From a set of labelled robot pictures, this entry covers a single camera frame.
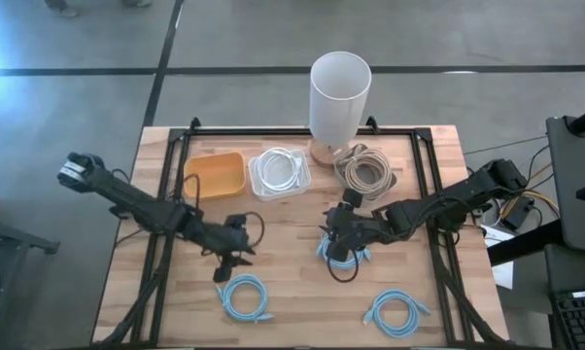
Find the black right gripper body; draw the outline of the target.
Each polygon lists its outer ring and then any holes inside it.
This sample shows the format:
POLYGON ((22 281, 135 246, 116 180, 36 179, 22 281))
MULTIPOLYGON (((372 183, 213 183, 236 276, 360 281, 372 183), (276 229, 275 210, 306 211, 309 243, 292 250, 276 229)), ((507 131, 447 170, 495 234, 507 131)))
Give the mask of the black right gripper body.
POLYGON ((354 208, 345 202, 339 202, 335 207, 324 212, 326 223, 331 235, 327 238, 331 241, 342 239, 347 246, 366 246, 371 243, 373 237, 371 220, 354 213, 354 208))

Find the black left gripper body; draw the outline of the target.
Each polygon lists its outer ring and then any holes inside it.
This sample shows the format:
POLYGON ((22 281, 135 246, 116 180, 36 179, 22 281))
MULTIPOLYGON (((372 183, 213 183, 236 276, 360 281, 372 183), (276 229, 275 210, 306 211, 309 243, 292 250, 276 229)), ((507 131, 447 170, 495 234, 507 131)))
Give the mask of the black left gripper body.
POLYGON ((254 253, 246 227, 235 229, 224 224, 203 222, 197 234, 197 244, 205 254, 222 256, 232 252, 254 253))

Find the white plastic bin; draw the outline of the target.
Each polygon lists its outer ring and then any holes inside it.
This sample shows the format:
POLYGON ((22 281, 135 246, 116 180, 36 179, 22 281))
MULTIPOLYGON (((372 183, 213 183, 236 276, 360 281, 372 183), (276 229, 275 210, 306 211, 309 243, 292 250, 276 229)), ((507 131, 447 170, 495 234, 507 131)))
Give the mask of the white plastic bin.
POLYGON ((304 193, 311 173, 301 150, 272 148, 248 162, 253 193, 262 201, 304 193))

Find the orange plastic bin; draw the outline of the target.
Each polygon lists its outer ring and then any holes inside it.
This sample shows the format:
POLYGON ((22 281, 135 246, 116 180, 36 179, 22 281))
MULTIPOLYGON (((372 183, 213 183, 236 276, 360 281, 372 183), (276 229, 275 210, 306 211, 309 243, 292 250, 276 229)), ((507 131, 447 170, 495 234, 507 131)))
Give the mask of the orange plastic bin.
POLYGON ((221 199, 245 191, 246 163, 237 152, 192 157, 186 161, 184 174, 196 174, 200 182, 200 198, 221 199))

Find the round wooden lamp base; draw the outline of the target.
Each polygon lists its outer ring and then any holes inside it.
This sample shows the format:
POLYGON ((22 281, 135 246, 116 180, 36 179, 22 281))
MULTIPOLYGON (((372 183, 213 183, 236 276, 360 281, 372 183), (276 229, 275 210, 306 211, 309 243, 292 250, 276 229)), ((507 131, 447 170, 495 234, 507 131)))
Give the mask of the round wooden lamp base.
POLYGON ((313 139, 310 142, 310 157, 321 167, 333 167, 335 160, 349 149, 347 145, 342 147, 330 146, 313 139))

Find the white cylindrical lamp shade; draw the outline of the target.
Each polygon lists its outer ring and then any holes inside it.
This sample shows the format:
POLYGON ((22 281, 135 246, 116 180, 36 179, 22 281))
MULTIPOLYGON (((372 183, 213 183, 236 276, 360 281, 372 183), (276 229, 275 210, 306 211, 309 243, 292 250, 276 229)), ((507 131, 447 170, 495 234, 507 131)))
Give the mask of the white cylindrical lamp shade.
POLYGON ((329 52, 310 70, 309 126, 313 137, 334 148, 357 134, 372 83, 369 65, 351 52, 329 52))

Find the white paper sheet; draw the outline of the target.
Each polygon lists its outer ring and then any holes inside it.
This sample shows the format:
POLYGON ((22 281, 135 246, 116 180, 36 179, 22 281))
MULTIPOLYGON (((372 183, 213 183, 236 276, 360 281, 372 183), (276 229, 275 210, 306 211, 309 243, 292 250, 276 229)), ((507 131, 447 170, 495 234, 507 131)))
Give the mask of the white paper sheet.
MULTIPOLYGON (((512 234, 494 227, 485 225, 482 225, 481 227, 484 230, 485 243, 488 248, 493 247, 494 245, 503 241, 507 241, 513 237, 512 234)), ((514 262, 505 262, 493 266, 492 271, 496 285, 507 290, 511 290, 513 288, 513 269, 514 262)))

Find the black power box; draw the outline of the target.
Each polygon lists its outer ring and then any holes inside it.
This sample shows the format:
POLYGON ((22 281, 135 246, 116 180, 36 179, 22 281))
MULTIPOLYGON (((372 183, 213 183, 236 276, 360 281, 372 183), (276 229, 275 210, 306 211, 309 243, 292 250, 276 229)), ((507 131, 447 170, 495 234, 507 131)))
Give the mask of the black power box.
POLYGON ((534 207, 534 199, 520 196, 508 201, 500 214, 500 223, 509 229, 519 228, 527 219, 534 207))

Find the black crossbar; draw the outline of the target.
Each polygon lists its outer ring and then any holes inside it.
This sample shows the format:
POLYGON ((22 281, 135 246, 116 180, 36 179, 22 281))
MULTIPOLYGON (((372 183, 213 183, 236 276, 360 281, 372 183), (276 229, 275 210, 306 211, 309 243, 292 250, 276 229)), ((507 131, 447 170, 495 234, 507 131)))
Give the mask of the black crossbar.
POLYGON ((564 244, 560 219, 513 236, 487 249, 491 266, 509 263, 542 251, 547 244, 564 244))

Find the black floor stand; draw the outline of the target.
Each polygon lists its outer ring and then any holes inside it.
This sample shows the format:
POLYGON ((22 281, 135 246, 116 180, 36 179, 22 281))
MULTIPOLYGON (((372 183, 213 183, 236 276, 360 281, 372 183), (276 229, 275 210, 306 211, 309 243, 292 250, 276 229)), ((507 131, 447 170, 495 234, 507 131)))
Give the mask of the black floor stand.
POLYGON ((42 249, 46 254, 55 254, 59 247, 58 241, 51 241, 1 222, 0 239, 26 243, 31 247, 42 249))

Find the black equipment cart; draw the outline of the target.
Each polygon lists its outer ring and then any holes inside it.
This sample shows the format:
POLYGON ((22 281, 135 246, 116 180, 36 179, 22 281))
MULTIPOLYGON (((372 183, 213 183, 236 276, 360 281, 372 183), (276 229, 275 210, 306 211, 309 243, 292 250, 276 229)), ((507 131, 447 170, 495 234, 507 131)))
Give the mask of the black equipment cart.
POLYGON ((570 133, 561 118, 549 118, 545 125, 563 238, 569 247, 585 251, 585 200, 578 197, 585 189, 585 136, 570 133))

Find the black keyboard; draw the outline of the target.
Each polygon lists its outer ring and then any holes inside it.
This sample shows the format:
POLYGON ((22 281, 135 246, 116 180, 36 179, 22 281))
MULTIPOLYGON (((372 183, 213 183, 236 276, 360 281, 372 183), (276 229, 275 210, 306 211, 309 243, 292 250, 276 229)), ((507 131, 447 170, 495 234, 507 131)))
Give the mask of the black keyboard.
POLYGON ((585 291, 555 293, 550 301, 567 348, 585 350, 585 291))

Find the black aluminium table frame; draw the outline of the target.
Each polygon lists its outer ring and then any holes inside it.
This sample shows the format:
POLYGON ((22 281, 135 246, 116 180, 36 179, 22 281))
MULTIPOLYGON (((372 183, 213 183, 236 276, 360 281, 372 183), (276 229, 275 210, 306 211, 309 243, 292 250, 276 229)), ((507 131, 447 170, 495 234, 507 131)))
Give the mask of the black aluminium table frame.
MULTIPOLYGON (((380 201, 364 204, 359 212, 398 199, 419 198, 435 186, 447 187, 467 175, 457 129, 453 125, 380 126, 378 134, 361 127, 355 143, 364 143, 388 156, 397 177, 396 186, 380 201)), ((309 153, 312 137, 302 127, 202 127, 190 136, 189 144, 174 136, 187 127, 147 127, 137 151, 132 183, 152 195, 162 195, 161 172, 175 185, 176 169, 183 146, 189 157, 240 153, 245 161, 273 147, 309 153)), ((322 212, 340 200, 343 189, 332 172, 313 164, 307 156, 311 184, 305 193, 273 201, 260 201, 253 193, 249 175, 244 193, 224 199, 200 200, 205 219, 222 222, 229 214, 258 212, 265 221, 265 235, 246 259, 252 266, 239 266, 233 276, 255 274, 266 286, 271 320, 235 322, 222 307, 212 282, 218 260, 201 257, 198 247, 175 239, 171 253, 163 306, 155 310, 156 298, 145 310, 141 339, 160 347, 223 349, 247 348, 334 348, 442 346, 447 340, 482 337, 464 336, 460 312, 448 291, 436 285, 431 248, 440 252, 447 266, 458 260, 465 293, 487 325, 503 339, 507 327, 499 302, 492 268, 482 232, 474 227, 461 230, 455 250, 431 245, 433 233, 420 227, 411 239, 388 246, 373 245, 371 262, 363 262, 355 281, 341 284, 327 272, 325 262, 315 256, 325 217, 322 212), (386 289, 401 289, 424 303, 431 315, 421 317, 420 328, 405 338, 390 338, 372 323, 362 322, 374 298, 386 289)), ((158 241, 141 233, 117 246, 111 257, 105 291, 91 340, 108 336, 137 298, 146 257, 154 246, 157 264, 164 238, 158 241)))

